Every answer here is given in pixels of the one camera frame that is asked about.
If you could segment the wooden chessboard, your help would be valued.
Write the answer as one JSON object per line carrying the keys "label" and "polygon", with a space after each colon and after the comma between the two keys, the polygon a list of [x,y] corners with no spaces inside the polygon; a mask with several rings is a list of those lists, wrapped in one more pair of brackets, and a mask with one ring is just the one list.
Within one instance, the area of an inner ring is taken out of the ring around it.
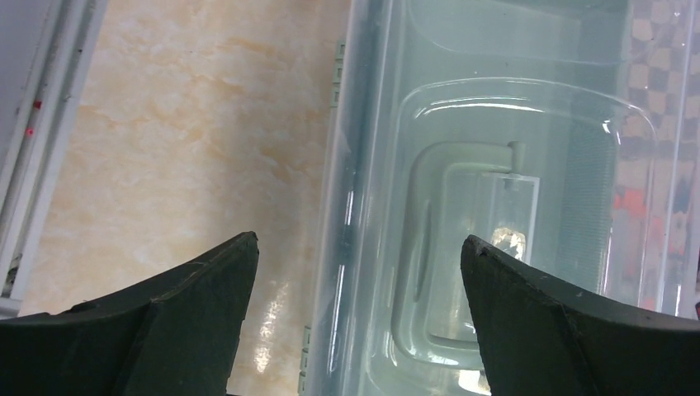
{"label": "wooden chessboard", "polygon": [[689,188],[699,173],[699,3],[628,6],[625,93],[655,128],[658,181]]}

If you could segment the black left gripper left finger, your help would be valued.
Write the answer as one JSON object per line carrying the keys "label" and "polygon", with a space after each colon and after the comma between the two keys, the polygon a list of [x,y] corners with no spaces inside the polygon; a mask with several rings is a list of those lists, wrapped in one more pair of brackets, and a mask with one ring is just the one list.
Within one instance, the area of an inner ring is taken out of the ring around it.
{"label": "black left gripper left finger", "polygon": [[225,394],[258,259],[248,231],[62,313],[2,320],[2,394]]}

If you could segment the large orange pliers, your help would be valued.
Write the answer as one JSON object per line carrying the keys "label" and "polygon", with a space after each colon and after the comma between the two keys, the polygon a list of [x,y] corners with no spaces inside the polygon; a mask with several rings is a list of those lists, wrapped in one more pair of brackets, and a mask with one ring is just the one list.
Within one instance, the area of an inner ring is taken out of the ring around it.
{"label": "large orange pliers", "polygon": [[646,192],[626,186],[617,187],[613,198],[615,210],[625,210],[633,218],[644,218],[647,214]]}

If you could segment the aluminium frame post left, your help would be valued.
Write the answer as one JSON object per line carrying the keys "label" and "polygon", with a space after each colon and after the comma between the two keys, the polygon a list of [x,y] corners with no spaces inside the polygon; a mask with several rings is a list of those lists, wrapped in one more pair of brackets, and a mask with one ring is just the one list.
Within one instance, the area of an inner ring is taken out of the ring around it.
{"label": "aluminium frame post left", "polygon": [[106,1],[1,3],[1,317],[21,311]]}

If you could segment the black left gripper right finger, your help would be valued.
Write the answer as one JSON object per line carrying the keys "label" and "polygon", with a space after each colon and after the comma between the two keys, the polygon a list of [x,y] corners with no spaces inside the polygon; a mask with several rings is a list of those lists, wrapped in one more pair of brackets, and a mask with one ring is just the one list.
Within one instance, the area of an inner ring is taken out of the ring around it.
{"label": "black left gripper right finger", "polygon": [[492,394],[698,394],[698,321],[582,289],[473,235],[461,274]]}

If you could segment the green plastic tool box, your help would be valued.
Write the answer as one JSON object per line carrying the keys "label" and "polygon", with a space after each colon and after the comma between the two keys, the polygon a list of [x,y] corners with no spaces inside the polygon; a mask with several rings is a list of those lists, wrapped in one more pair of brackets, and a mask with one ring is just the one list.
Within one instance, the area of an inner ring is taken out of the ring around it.
{"label": "green plastic tool box", "polygon": [[[333,71],[301,395],[487,395],[464,240],[695,318],[699,173],[658,181],[630,1],[355,1]],[[647,214],[613,208],[646,192]]]}

